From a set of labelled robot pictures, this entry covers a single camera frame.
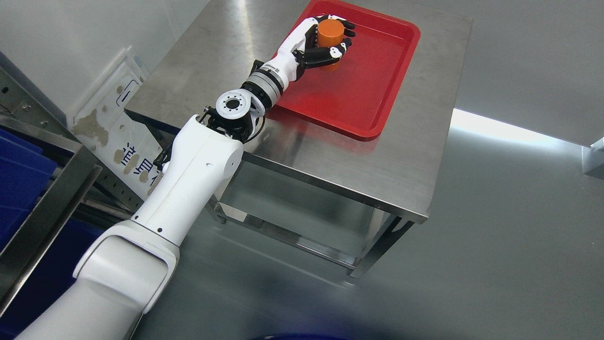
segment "shiny floor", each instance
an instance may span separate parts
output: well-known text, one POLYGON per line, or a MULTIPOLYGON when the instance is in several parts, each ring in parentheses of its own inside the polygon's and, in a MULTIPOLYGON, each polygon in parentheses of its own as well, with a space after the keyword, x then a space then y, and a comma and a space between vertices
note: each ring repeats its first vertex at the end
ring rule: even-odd
MULTIPOLYGON (((430 219, 365 276, 204 212, 135 339, 596 339, 604 333, 604 181, 580 147, 453 127, 430 219)), ((348 251, 368 212, 247 165, 238 204, 348 251)))

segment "white robotic arm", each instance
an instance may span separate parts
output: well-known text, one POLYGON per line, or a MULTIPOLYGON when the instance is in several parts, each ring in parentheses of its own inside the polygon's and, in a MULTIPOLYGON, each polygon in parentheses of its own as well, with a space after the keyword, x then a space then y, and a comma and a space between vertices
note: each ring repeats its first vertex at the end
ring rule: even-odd
POLYGON ((275 58, 256 63, 242 87, 222 94, 185 124, 154 162, 164 176, 128 221, 103 233, 76 266, 76 282, 18 337, 24 339, 127 339, 172 277, 179 246, 222 181, 239 167, 243 143, 255 136, 258 118, 272 108, 305 68, 333 64, 352 44, 317 48, 316 25, 336 16, 305 19, 275 58))

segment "blue bin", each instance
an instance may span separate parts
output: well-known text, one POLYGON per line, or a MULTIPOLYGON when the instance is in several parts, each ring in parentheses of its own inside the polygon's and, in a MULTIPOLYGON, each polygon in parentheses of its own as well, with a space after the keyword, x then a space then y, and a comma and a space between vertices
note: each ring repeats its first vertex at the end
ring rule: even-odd
POLYGON ((56 168, 41 148, 0 129, 0 251, 34 208, 56 168))

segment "white panel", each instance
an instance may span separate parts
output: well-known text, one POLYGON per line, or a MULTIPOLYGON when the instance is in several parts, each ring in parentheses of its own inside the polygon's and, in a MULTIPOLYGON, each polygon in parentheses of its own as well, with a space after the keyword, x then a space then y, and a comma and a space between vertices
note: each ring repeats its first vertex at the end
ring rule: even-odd
POLYGON ((0 50, 68 117, 128 46, 153 70, 176 42, 162 0, 0 2, 0 50))

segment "orange cup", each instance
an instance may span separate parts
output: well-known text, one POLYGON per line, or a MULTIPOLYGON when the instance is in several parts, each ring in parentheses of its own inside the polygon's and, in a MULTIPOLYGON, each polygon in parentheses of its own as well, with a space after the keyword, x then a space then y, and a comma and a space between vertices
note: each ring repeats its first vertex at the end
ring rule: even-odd
MULTIPOLYGON (((319 23, 316 30, 316 44, 319 47, 331 47, 338 45, 344 39, 344 25, 334 19, 326 19, 319 23)), ((327 71, 336 70, 339 62, 321 67, 327 71)))

